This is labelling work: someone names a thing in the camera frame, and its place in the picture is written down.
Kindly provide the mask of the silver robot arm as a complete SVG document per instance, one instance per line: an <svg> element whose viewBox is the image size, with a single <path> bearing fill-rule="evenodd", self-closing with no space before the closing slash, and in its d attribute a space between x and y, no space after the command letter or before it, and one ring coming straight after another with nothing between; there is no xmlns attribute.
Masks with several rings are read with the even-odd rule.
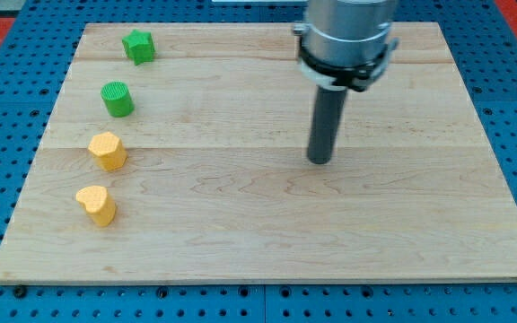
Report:
<svg viewBox="0 0 517 323"><path fill-rule="evenodd" d="M310 0L293 26L303 74L330 91L363 92L386 71L397 0Z"/></svg>

